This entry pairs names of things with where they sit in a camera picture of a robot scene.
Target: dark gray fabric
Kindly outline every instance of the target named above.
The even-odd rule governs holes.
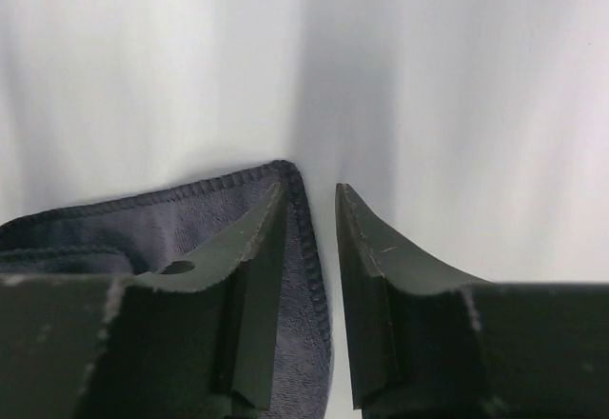
[[[0,271],[156,271],[239,219],[276,182],[287,189],[289,206],[271,411],[264,417],[323,418],[327,303],[305,187],[291,163],[16,219],[0,228]]]

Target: towel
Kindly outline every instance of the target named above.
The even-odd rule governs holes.
[[[242,217],[274,183],[289,196],[271,409],[324,417],[331,360],[322,268],[301,174],[275,161],[119,200],[52,209],[0,227],[0,272],[158,271]]]

